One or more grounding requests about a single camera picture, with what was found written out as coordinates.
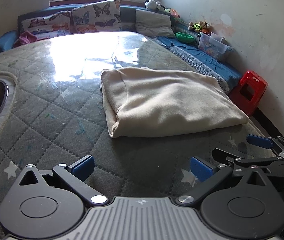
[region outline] teddy bear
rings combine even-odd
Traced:
[[[194,31],[195,33],[202,32],[202,33],[208,34],[208,33],[210,33],[209,32],[210,27],[211,27],[211,25],[209,23],[206,23],[206,22],[201,21],[201,22],[196,23],[196,24],[193,24],[193,22],[190,22],[188,30]]]

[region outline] blue sofa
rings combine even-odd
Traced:
[[[64,6],[53,6],[49,7],[47,9],[35,11],[35,12],[30,12],[26,13],[23,15],[20,15],[17,18],[17,31],[10,31],[5,33],[3,36],[0,37],[0,52],[9,50],[13,48],[14,42],[18,39],[20,36],[21,32],[21,22],[26,20],[26,19],[31,19],[35,17],[45,17],[48,15],[51,15],[53,13],[57,13],[59,11],[66,11],[79,7],[84,4],[70,4],[70,5],[64,5]],[[135,22],[136,22],[136,9],[140,10],[148,10],[152,11],[143,7],[137,7],[137,6],[128,6],[128,5],[121,5],[120,10],[121,10],[121,22],[122,22],[122,28],[123,31],[135,31]],[[171,16],[170,14],[166,12],[159,12],[156,11],[157,13],[161,14],[166,14],[171,17],[171,24],[172,27],[174,27],[175,24],[175,18]]]

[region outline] green bowl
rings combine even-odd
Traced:
[[[192,43],[194,41],[194,38],[191,35],[185,34],[185,33],[176,33],[175,37],[180,41],[184,43]]]

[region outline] gray pillow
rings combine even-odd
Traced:
[[[168,15],[144,10],[136,10],[135,29],[144,36],[167,36],[174,38],[171,20]]]

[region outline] folded blanket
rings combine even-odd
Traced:
[[[161,137],[247,123],[214,77],[127,67],[101,75],[109,135]]]

